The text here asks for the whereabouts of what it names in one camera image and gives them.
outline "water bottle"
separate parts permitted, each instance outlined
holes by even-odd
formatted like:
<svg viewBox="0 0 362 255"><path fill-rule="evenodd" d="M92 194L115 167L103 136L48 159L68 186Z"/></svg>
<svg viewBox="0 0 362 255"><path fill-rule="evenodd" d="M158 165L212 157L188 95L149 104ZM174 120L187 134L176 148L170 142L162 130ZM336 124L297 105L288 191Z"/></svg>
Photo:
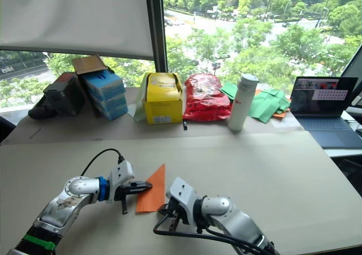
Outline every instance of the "water bottle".
<svg viewBox="0 0 362 255"><path fill-rule="evenodd" d="M242 130L245 119L249 113L250 104L255 95L259 79L251 74L243 74L238 84L238 91L232 104L231 115L227 126L234 132Z"/></svg>

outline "red bag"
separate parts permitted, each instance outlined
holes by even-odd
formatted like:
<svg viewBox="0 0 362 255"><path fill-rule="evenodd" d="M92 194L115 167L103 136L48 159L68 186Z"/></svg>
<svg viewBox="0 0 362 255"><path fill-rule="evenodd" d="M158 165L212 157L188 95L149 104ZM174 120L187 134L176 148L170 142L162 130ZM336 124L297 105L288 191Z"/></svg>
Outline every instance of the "red bag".
<svg viewBox="0 0 362 255"><path fill-rule="evenodd" d="M193 74L185 82L186 110L184 119L216 121L226 119L231 113L229 98L221 91L221 83L211 74Z"/></svg>

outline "laptop keyboard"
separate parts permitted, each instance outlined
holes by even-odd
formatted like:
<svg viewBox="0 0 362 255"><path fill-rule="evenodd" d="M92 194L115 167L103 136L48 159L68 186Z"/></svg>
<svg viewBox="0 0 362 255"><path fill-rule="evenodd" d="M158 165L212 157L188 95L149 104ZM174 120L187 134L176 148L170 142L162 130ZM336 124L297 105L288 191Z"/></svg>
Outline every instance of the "laptop keyboard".
<svg viewBox="0 0 362 255"><path fill-rule="evenodd" d="M298 121L308 131L350 131L351 128L340 118L298 118Z"/></svg>

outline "yellow box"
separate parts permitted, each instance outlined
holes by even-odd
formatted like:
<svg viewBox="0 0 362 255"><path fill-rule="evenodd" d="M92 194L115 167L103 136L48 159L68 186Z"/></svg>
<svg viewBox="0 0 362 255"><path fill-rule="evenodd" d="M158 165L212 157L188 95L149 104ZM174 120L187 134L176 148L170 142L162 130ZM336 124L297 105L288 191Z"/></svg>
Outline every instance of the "yellow box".
<svg viewBox="0 0 362 255"><path fill-rule="evenodd" d="M145 112L149 124L182 122L182 86L174 73L146 74Z"/></svg>

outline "robotic arm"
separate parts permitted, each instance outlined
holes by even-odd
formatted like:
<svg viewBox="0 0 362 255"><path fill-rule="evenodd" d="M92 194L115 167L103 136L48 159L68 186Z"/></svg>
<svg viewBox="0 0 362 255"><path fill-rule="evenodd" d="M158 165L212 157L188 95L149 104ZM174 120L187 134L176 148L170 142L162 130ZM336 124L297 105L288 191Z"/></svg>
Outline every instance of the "robotic arm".
<svg viewBox="0 0 362 255"><path fill-rule="evenodd" d="M239 210L229 197L203 197L201 198L195 190L183 179L176 178L169 187L166 196L169 203L161 207L160 213L164 214L163 219L173 217L170 231L160 231L157 227L154 232L161 235L196 237L216 240L212 235L202 235L202 229L218 236L218 241L232 244L239 255L246 254L272 254L279 255L274 249L273 242L269 241L254 221L244 212ZM197 233L178 233L176 228L179 220L184 224L197 227ZM211 231L209 226L216 226L223 234Z"/></svg>
<svg viewBox="0 0 362 255"><path fill-rule="evenodd" d="M113 168L107 179L90 179L77 176L69 179L63 191L38 215L32 227L15 249L7 255L49 255L70 229L81 208L97 201L120 201L122 213L127 213L126 196L146 191L150 183L132 181L134 177L131 164L124 160Z"/></svg>

